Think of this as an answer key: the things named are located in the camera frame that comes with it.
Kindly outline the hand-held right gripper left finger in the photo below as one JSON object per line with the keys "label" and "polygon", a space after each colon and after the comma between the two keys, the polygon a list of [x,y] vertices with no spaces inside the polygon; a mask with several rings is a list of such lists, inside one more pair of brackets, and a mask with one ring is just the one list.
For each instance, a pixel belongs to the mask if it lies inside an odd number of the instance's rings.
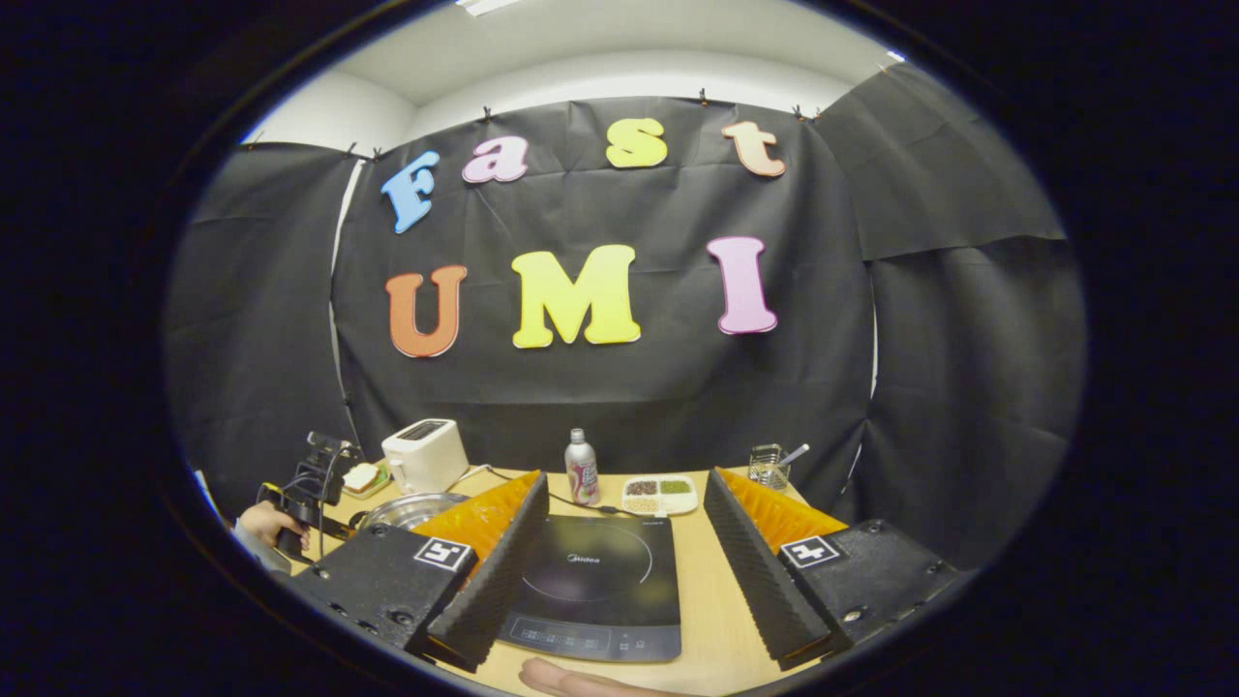
{"label": "hand-held right gripper left finger", "polygon": [[399,652],[475,672],[508,617],[549,499],[548,477],[530,470],[413,530],[368,524],[287,587]]}

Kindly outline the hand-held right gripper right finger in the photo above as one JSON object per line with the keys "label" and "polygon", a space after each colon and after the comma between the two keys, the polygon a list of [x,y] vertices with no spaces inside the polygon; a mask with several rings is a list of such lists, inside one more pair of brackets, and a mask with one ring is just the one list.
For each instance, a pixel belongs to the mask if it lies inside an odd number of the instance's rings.
{"label": "hand-held right gripper right finger", "polygon": [[891,522],[849,525],[731,470],[710,470],[704,508],[782,669],[867,643],[961,574]]}

